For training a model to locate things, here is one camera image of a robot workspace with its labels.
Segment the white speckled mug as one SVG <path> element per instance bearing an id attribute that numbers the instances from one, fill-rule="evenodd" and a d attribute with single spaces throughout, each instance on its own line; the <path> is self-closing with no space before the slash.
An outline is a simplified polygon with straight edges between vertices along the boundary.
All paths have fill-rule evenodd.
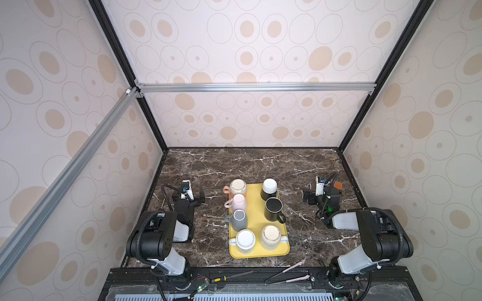
<path id="1" fill-rule="evenodd" d="M 289 243 L 289 238 L 283 236 L 281 231 L 273 225 L 267 225 L 262 229 L 260 240 L 262 247 L 268 251 L 275 250 L 281 243 Z"/>

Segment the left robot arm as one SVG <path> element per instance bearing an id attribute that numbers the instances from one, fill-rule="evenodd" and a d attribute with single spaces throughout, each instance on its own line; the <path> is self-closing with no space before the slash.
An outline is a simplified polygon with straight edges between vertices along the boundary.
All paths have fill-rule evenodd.
<path id="1" fill-rule="evenodd" d="M 174 193 L 172 199 L 167 202 L 168 211 L 147 211 L 139 217 L 127 240 L 126 255 L 148 265 L 160 277 L 189 280 L 189 262 L 173 244 L 192 240 L 195 209 L 205 202 L 205 193 Z"/>

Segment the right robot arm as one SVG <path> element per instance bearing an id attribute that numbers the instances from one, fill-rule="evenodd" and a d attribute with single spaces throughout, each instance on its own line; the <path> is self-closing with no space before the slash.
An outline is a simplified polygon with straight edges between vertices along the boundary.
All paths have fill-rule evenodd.
<path id="1" fill-rule="evenodd" d="M 413 255 L 413 243 L 392 210 L 364 207 L 336 211 L 339 199 L 339 192 L 303 190 L 303 201 L 318 207 L 316 216 L 328 228 L 356 231 L 360 235 L 359 246 L 331 260 L 325 277 L 330 282 L 391 267 Z"/>

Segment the white mug red inside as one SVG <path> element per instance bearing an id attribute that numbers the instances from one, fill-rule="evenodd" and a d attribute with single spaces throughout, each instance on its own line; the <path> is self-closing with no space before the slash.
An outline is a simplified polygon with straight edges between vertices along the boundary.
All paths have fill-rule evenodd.
<path id="1" fill-rule="evenodd" d="M 244 229 L 239 231 L 235 238 L 229 239 L 228 244 L 236 247 L 242 254 L 249 254 L 255 247 L 256 236 L 251 230 Z"/>

